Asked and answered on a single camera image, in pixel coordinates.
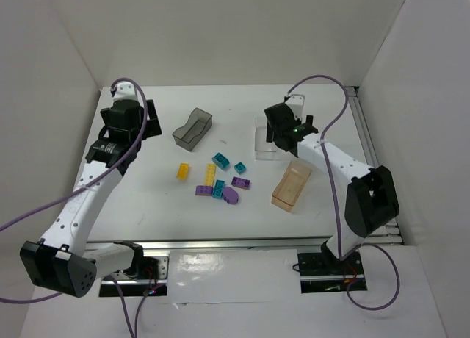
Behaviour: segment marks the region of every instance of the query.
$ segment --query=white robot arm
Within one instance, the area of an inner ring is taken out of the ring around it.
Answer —
[[[162,134],[152,101],[142,139]],[[104,128],[91,145],[75,190],[84,189],[64,205],[57,219],[36,243],[25,242],[20,257],[33,284],[80,298],[97,278],[122,270],[136,276],[147,265],[141,246],[115,242],[84,254],[91,229],[108,196],[137,158],[140,143],[126,160],[99,182],[87,186],[116,163],[131,147],[142,127],[143,108],[134,85],[117,85],[112,107],[101,110]]]
[[[340,228],[342,251],[339,253],[336,232],[322,246],[327,264],[343,259],[373,231],[399,214],[397,194],[387,168],[373,168],[353,159],[332,143],[321,141],[318,130],[312,126],[313,116],[307,115],[306,122],[302,123],[285,102],[267,108],[264,112],[270,127],[267,142],[274,142],[277,147],[327,173],[323,144],[328,153],[334,182],[339,189],[346,191]]]

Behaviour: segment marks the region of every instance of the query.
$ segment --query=turquoise lego brick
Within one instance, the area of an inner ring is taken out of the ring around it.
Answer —
[[[234,168],[238,174],[242,174],[247,170],[247,167],[245,167],[242,162],[235,164]]]
[[[217,153],[214,157],[212,157],[212,161],[214,164],[222,170],[227,169],[230,162],[227,158],[225,158],[221,153]]]
[[[221,199],[222,198],[222,191],[223,191],[224,187],[225,187],[225,181],[217,180],[215,182],[214,192],[212,193],[212,197]]]

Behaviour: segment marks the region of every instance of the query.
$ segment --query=white table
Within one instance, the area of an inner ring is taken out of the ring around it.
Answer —
[[[313,172],[292,213],[271,204],[271,194],[289,164],[254,160],[255,117],[283,99],[288,85],[145,87],[153,99],[163,135],[142,143],[132,163],[99,215],[90,235],[92,241],[194,240],[269,237],[328,237],[334,233],[334,213],[326,175]],[[314,115],[321,131],[344,103],[334,85],[304,85],[304,118]],[[98,102],[84,155],[103,126],[99,111],[112,105],[109,89]],[[213,115],[213,126],[192,152],[178,147],[172,133],[186,123],[194,108]],[[353,115],[348,109],[327,138],[348,154],[365,162]],[[228,171],[217,168],[216,179],[231,183],[238,176],[233,165],[243,162],[250,190],[239,190],[240,201],[232,206],[221,200],[195,196],[207,163],[221,152],[230,159]],[[180,163],[190,164],[186,181],[176,178]]]
[[[225,262],[221,271],[206,266],[201,267],[197,276],[193,273],[189,285],[194,290],[185,290],[181,285],[186,282],[179,283],[179,277],[170,280],[168,297],[148,298],[139,319],[139,337],[444,338],[446,334],[416,249],[392,246],[387,251],[397,263],[402,289],[394,305],[381,312],[353,306],[343,292],[300,294],[299,282],[291,281],[291,276],[298,278],[298,274],[292,272],[290,256],[284,259],[280,255],[278,260],[256,263],[254,251],[243,251],[235,261]],[[393,270],[374,248],[362,248],[361,255],[369,291],[352,295],[370,306],[385,303],[394,292]],[[233,270],[239,267],[246,270],[234,274]],[[266,272],[270,278],[260,287],[259,279],[263,276],[266,279]],[[21,338],[128,338],[120,299],[99,298],[98,288],[96,282],[83,298],[61,295],[30,305]],[[247,296],[257,290],[262,293]],[[263,296],[268,292],[272,294],[269,300]],[[49,293],[36,288],[34,297]],[[227,301],[228,294],[238,300]],[[202,295],[203,302],[191,300]],[[132,323],[140,299],[126,299]]]

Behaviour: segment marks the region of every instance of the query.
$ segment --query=transparent plastic tray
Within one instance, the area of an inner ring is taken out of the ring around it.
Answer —
[[[271,203],[291,212],[310,174],[309,167],[298,162],[290,162],[281,182],[272,193]]]
[[[204,137],[212,126],[212,115],[199,108],[195,108],[184,126],[173,132],[175,143],[187,151],[192,149]]]

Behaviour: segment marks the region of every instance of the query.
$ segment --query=purple lego brick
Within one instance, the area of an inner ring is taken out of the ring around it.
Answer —
[[[236,204],[238,202],[238,193],[230,186],[225,186],[223,188],[222,197],[228,204]]]
[[[214,188],[212,186],[199,185],[196,186],[196,196],[212,196]]]
[[[234,178],[232,179],[232,186],[248,190],[250,188],[250,180],[237,178],[236,176],[234,176]]]

